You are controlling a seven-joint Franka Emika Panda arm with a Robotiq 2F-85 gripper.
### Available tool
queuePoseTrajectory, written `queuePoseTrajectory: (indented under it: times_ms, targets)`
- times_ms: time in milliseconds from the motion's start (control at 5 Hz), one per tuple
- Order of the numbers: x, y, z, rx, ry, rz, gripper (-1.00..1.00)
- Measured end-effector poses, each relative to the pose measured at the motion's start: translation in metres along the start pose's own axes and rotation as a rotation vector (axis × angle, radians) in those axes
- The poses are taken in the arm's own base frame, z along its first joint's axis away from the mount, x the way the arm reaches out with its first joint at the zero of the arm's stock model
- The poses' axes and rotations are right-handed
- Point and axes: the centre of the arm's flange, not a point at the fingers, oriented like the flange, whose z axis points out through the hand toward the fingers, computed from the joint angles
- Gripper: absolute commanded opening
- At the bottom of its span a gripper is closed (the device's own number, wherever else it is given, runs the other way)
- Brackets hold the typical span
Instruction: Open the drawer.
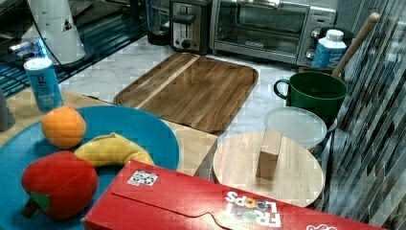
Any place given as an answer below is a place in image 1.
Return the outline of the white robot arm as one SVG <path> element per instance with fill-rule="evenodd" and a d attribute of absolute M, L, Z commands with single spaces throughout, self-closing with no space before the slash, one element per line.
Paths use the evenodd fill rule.
<path fill-rule="evenodd" d="M 71 65 L 86 52 L 71 14 L 69 0 L 27 0 L 32 25 L 22 40 L 38 42 L 42 53 L 54 64 Z"/>

